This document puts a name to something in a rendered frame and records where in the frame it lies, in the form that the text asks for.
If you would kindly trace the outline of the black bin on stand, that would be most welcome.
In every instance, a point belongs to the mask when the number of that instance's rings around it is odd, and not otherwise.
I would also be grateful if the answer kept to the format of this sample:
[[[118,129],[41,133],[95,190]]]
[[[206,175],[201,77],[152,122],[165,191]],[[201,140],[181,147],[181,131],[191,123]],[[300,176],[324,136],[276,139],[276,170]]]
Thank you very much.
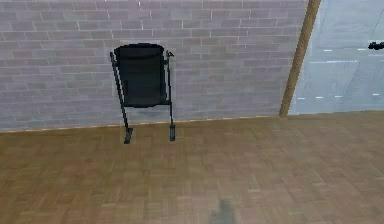
[[[176,139],[173,120],[170,61],[174,54],[163,46],[135,43],[115,48],[109,53],[123,116],[125,137],[129,144],[133,129],[129,127],[127,107],[149,108],[168,105],[170,140]]]

